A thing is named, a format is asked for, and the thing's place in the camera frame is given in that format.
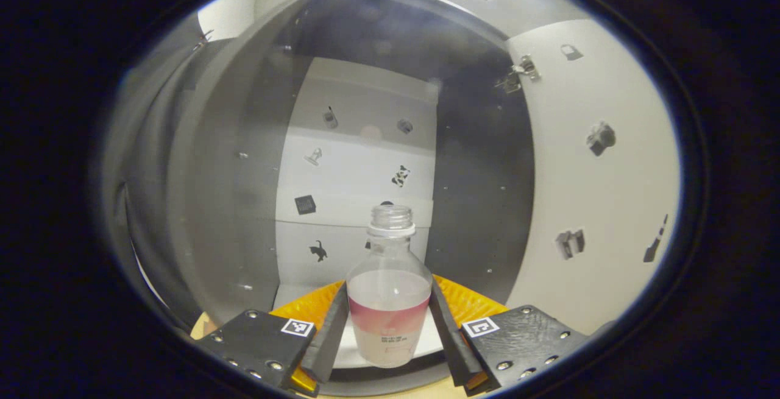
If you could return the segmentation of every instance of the clear plastic bottle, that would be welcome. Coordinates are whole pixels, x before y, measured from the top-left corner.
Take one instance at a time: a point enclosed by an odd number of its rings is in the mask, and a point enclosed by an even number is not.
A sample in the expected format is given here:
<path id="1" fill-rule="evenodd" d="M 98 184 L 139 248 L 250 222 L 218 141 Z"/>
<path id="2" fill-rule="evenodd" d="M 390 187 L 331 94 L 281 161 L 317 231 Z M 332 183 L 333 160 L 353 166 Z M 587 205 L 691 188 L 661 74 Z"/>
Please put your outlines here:
<path id="1" fill-rule="evenodd" d="M 357 348 L 368 363 L 404 365 L 414 355 L 433 276 L 410 251 L 412 209 L 378 205 L 368 226 L 371 253 L 346 277 Z"/>

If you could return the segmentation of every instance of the screw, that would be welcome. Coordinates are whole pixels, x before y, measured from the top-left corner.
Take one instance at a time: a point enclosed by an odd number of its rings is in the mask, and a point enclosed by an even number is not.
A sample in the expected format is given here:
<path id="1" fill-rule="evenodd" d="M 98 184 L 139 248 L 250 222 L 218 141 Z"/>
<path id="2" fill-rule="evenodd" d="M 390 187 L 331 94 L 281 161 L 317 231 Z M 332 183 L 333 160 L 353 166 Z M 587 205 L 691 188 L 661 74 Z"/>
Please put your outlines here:
<path id="1" fill-rule="evenodd" d="M 265 365 L 267 365 L 268 367 L 271 367 L 274 370 L 282 370 L 282 369 L 285 368 L 285 366 L 283 366 L 278 361 L 269 361 L 269 362 L 266 362 Z"/>

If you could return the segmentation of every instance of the bottle neck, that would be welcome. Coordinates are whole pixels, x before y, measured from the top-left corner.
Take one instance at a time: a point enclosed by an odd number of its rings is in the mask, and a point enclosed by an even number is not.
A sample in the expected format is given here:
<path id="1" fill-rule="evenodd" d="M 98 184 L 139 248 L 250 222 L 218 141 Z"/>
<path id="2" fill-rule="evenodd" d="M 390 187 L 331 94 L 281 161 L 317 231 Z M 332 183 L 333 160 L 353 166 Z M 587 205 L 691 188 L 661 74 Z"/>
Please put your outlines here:
<path id="1" fill-rule="evenodd" d="M 384 238 L 371 236 L 371 254 L 393 258 L 410 254 L 411 238 Z"/>

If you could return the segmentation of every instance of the metal latch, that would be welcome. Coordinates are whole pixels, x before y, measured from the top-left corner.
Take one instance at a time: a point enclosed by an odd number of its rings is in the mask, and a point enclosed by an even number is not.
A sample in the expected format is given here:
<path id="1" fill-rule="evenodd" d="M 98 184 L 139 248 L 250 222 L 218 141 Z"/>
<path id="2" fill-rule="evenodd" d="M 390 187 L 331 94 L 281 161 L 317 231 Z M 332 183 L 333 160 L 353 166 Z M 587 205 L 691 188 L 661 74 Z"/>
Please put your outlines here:
<path id="1" fill-rule="evenodd" d="M 498 80 L 495 87 L 503 88 L 507 94 L 514 93 L 523 88 L 523 85 L 520 83 L 521 74 L 529 77 L 530 80 L 538 80 L 541 78 L 539 71 L 537 71 L 537 68 L 534 65 L 534 61 L 531 60 L 531 55 L 523 55 L 523 57 L 520 58 L 520 63 L 512 66 L 509 70 L 509 74 L 503 79 Z"/>

